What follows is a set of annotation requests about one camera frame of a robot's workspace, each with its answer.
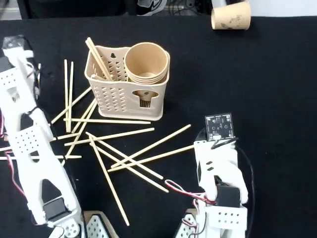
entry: black tabletop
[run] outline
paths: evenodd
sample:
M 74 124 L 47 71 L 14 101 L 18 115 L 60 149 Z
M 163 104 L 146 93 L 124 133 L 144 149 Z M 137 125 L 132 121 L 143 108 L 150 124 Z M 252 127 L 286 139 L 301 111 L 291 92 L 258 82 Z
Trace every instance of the black tabletop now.
M 255 171 L 257 203 L 251 237 L 297 238 L 315 231 L 317 215 L 316 25 L 316 17 L 253 18 L 248 31 L 215 32 L 210 18 L 204 16 L 48 19 L 0 22 L 0 39 L 17 34 L 29 39 L 46 75 L 40 103 L 52 118 L 64 107 L 64 59 L 75 64 L 74 97 L 88 87 L 83 73 L 88 36 L 108 47 L 143 41 L 160 44 L 171 55 L 162 119 L 152 123 L 154 132 L 108 143 L 130 155 L 192 125 L 137 160 L 147 158 L 192 144 L 205 125 L 205 115 L 231 112 L 237 143 Z M 74 117 L 82 115 L 92 98 L 73 108 Z M 92 118 L 100 118 L 97 111 Z M 90 123 L 86 130 L 103 136 L 147 127 Z M 56 129 L 59 135 L 65 134 L 62 120 Z M 64 153 L 55 144 L 54 150 Z M 191 207 L 191 198 L 173 191 L 163 193 L 129 171 L 112 173 L 130 220 L 131 226 L 126 227 L 93 150 L 89 145 L 76 146 L 72 154 L 83 156 L 67 161 L 82 209 L 103 211 L 121 238 L 173 237 Z M 103 160 L 107 168 L 112 164 L 107 157 Z M 249 168 L 241 156 L 239 165 L 251 191 Z M 194 151 L 147 166 L 189 191 L 201 191 Z M 1 236 L 48 237 L 47 228 L 32 225 L 26 201 L 13 187 L 5 161 L 0 162 L 0 180 Z

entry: black sensor module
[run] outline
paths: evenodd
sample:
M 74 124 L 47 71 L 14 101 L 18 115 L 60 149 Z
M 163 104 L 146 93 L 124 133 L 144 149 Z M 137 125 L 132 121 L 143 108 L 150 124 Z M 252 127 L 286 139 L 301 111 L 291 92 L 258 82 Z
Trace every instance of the black sensor module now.
M 206 116 L 207 140 L 234 138 L 231 114 Z

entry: paper cup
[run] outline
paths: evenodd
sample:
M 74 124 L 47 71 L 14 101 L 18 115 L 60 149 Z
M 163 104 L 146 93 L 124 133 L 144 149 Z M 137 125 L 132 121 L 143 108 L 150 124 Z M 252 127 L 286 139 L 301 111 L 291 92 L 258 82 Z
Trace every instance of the paper cup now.
M 247 30 L 251 23 L 251 8 L 247 1 L 216 7 L 211 11 L 213 30 Z
M 132 46 L 124 57 L 128 77 L 137 83 L 154 84 L 167 73 L 168 55 L 154 43 L 142 42 Z

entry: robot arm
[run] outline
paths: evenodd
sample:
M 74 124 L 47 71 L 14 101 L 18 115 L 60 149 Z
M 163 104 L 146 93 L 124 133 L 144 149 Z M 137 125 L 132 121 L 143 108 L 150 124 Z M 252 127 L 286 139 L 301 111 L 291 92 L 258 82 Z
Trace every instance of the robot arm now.
M 206 117 L 206 127 L 194 142 L 198 183 L 205 192 L 194 196 L 194 222 L 186 221 L 187 214 L 175 238 L 184 237 L 186 229 L 189 238 L 245 238 L 248 190 L 238 168 L 231 115 Z
M 50 228 L 62 227 L 64 235 L 69 238 L 77 237 L 80 231 L 85 237 L 83 229 L 80 229 L 79 202 L 66 171 L 52 151 L 52 131 L 44 113 L 36 105 L 33 94 L 35 78 L 32 73 L 28 73 L 23 45 L 16 44 L 20 42 L 17 39 L 11 39 L 4 45 L 4 53 L 13 67 L 0 72 L 0 108 L 28 207 L 37 224 L 47 224 Z M 23 114 L 29 115 L 33 126 L 21 129 Z M 37 163 L 31 159 L 33 152 L 37 152 L 41 158 Z M 49 180 L 61 193 L 61 196 L 47 203 L 42 200 L 44 179 Z

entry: perforated basket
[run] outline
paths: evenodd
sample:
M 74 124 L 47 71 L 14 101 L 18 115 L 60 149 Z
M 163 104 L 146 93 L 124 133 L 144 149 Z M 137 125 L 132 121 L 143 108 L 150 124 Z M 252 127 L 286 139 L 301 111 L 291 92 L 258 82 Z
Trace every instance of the perforated basket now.
M 96 48 L 113 78 L 113 81 L 100 81 L 91 78 L 92 74 L 103 77 L 103 73 L 89 51 L 85 76 L 98 102 L 100 115 L 109 118 L 159 120 L 163 115 L 165 88 L 169 80 L 169 60 L 167 74 L 160 83 L 143 85 L 127 81 L 128 75 L 123 59 L 129 47 L 96 46 Z M 137 91 L 145 94 L 155 92 L 157 96 L 145 102 L 136 95 Z

